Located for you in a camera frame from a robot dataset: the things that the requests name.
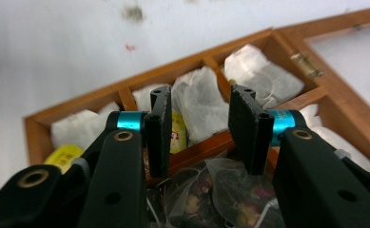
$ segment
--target plastic bag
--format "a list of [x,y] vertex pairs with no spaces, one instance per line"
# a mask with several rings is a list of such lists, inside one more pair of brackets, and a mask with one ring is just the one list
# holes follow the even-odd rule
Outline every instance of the plastic bag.
[[172,111],[172,135],[170,153],[177,154],[187,148],[187,134],[184,118],[181,114]]
[[146,190],[146,203],[148,204],[147,213],[150,225],[155,227],[162,226],[166,223],[163,194],[159,189],[148,188]]
[[277,198],[272,199],[265,205],[255,228],[285,228]]
[[166,227],[223,227],[211,199],[212,180],[204,162],[179,171],[165,193]]
[[209,67],[194,70],[176,80],[172,87],[172,106],[176,105],[192,143],[227,129],[229,104],[224,101],[217,77]]
[[297,96],[303,82],[283,68],[269,62],[251,45],[235,51],[225,59],[227,80],[256,91],[256,102],[264,109],[273,108]]
[[116,103],[110,103],[98,113],[83,110],[53,123],[51,125],[53,147],[75,144],[86,150],[104,131],[110,112],[119,110]]
[[249,228],[267,222],[276,224],[275,227],[285,227],[282,226],[280,210],[266,210],[263,215],[266,204],[276,198],[274,188],[266,177],[249,176],[241,161],[214,159],[205,163],[214,183],[214,205],[224,219],[237,228]]

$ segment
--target wooden box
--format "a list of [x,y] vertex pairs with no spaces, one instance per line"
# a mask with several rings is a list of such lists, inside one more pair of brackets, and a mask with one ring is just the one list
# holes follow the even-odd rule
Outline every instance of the wooden box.
[[[211,67],[216,72],[219,88],[228,102],[230,85],[222,73],[221,65],[227,56],[246,44],[260,48],[268,60],[305,83],[299,96],[277,108],[301,109],[319,104],[324,125],[343,136],[370,159],[370,107],[305,42],[309,37],[367,23],[370,23],[370,9],[287,28],[267,29],[37,112],[25,119],[30,164],[42,163],[54,150],[50,141],[50,125],[55,121],[83,109],[98,111],[111,101],[123,110],[137,110],[132,91],[157,83],[172,85],[178,77],[203,66]],[[306,58],[303,53],[308,53],[309,57]],[[321,71],[317,71],[312,62]],[[169,172],[173,173],[234,146],[228,131],[218,133],[171,155]],[[270,151],[271,167],[275,166],[276,159],[276,152]]]

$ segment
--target yellow package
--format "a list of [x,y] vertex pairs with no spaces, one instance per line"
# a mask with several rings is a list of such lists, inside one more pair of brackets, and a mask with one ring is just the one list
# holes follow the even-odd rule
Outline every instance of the yellow package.
[[74,144],[65,144],[56,149],[51,153],[45,160],[44,164],[52,164],[61,169],[61,172],[65,174],[71,167],[71,162],[81,157],[84,150]]
[[170,153],[176,154],[187,148],[187,135],[185,122],[181,114],[172,111],[172,137],[170,140]]

